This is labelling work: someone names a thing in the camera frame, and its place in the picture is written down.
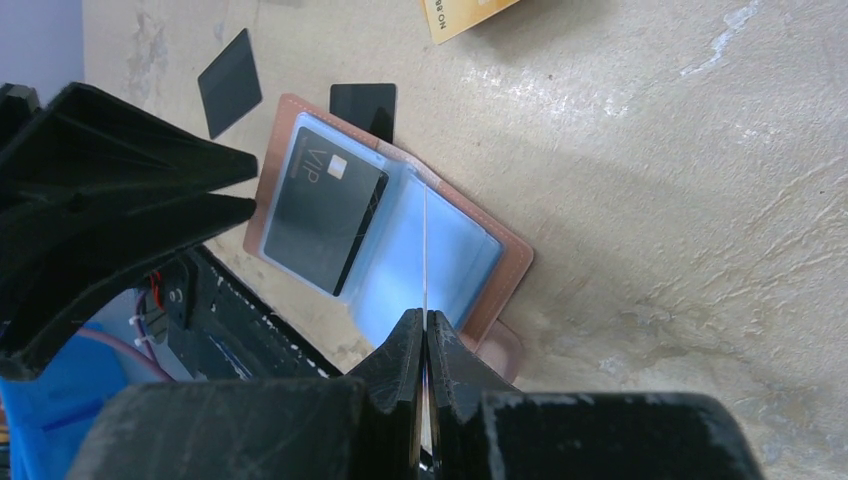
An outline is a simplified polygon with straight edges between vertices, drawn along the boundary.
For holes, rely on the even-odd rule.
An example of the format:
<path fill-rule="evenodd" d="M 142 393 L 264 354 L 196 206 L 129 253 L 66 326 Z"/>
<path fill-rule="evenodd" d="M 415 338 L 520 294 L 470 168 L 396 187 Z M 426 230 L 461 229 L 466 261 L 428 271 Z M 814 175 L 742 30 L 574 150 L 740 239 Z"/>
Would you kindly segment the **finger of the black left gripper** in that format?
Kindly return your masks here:
<path fill-rule="evenodd" d="M 254 178 L 254 155 L 190 134 L 88 84 L 47 105 L 34 89 L 1 89 L 1 208 L 84 206 L 112 194 L 194 197 Z"/>
<path fill-rule="evenodd" d="M 1 216 L 1 375 L 36 378 L 106 303 L 251 218 L 250 198 L 165 192 L 78 197 Z"/>

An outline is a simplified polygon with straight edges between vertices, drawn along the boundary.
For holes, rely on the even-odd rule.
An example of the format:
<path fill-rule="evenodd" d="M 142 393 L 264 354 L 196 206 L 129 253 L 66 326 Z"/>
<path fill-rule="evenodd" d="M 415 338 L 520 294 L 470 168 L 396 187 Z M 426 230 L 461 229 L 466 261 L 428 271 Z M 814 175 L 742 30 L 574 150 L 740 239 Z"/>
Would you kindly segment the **blue plastic bin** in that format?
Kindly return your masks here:
<path fill-rule="evenodd" d="M 128 384 L 112 347 L 74 336 L 31 381 L 1 381 L 13 479 L 63 479 L 104 404 Z"/>

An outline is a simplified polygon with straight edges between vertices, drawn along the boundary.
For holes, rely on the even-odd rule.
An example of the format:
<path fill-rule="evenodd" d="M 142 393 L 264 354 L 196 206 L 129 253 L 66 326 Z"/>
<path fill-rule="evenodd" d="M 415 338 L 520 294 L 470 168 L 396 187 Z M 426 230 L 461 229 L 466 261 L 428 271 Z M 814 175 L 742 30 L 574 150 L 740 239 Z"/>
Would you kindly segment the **pink leather card holder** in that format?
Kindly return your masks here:
<path fill-rule="evenodd" d="M 340 295 L 333 296 L 259 253 L 271 202 L 295 131 L 316 125 L 372 149 L 385 162 L 387 187 Z M 523 349 L 500 315 L 533 262 L 533 248 L 414 155 L 294 94 L 279 99 L 259 177 L 257 209 L 244 238 L 247 253 L 343 304 L 373 346 L 408 309 L 422 307 L 422 183 L 428 197 L 428 309 L 445 314 L 465 346 L 508 381 Z"/>

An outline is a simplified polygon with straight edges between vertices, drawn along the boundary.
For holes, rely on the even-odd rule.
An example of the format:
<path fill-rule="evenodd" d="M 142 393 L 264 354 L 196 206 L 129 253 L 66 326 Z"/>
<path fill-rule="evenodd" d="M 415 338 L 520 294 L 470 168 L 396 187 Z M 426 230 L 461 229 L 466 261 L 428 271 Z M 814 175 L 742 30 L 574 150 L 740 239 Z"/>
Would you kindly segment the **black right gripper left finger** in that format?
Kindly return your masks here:
<path fill-rule="evenodd" d="M 416 479 L 423 313 L 334 378 L 162 382 L 110 400 L 72 479 Z"/>

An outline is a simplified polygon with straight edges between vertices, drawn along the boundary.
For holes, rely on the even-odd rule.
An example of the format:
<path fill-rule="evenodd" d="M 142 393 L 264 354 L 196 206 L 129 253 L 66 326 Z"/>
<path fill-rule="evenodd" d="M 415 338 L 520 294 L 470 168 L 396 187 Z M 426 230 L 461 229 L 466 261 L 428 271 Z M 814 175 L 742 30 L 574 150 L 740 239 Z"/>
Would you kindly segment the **single black card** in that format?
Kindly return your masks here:
<path fill-rule="evenodd" d="M 198 77 L 209 137 L 216 139 L 263 100 L 249 30 L 242 29 Z"/>
<path fill-rule="evenodd" d="M 394 143 L 397 86 L 393 83 L 347 83 L 330 87 L 329 112 Z"/>

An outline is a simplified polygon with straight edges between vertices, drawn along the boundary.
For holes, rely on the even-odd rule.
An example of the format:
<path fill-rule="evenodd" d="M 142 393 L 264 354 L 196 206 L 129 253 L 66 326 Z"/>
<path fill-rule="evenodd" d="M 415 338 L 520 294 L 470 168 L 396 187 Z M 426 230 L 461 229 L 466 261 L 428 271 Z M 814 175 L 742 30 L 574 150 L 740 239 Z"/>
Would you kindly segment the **single gold VIP card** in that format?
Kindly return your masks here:
<path fill-rule="evenodd" d="M 422 183 L 422 311 L 427 317 L 428 312 L 428 191 L 426 183 Z"/>

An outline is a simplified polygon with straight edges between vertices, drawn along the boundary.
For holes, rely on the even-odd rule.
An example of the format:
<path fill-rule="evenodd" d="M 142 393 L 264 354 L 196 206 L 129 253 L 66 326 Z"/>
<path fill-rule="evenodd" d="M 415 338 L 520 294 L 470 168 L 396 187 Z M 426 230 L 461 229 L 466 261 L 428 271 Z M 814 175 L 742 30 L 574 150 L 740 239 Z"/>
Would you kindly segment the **black VIP card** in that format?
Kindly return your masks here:
<path fill-rule="evenodd" d="M 298 127 L 259 253 L 340 295 L 388 181 L 374 150 L 316 125 Z"/>

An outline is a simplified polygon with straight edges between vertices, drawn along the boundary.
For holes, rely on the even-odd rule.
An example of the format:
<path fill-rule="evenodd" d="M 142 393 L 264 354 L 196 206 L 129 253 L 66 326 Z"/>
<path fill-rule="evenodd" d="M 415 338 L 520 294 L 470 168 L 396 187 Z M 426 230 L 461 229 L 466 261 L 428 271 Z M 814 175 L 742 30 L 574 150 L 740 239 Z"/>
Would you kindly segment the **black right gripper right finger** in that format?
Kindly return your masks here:
<path fill-rule="evenodd" d="M 439 479 L 759 479 L 716 399 L 678 392 L 523 392 L 427 315 Z"/>

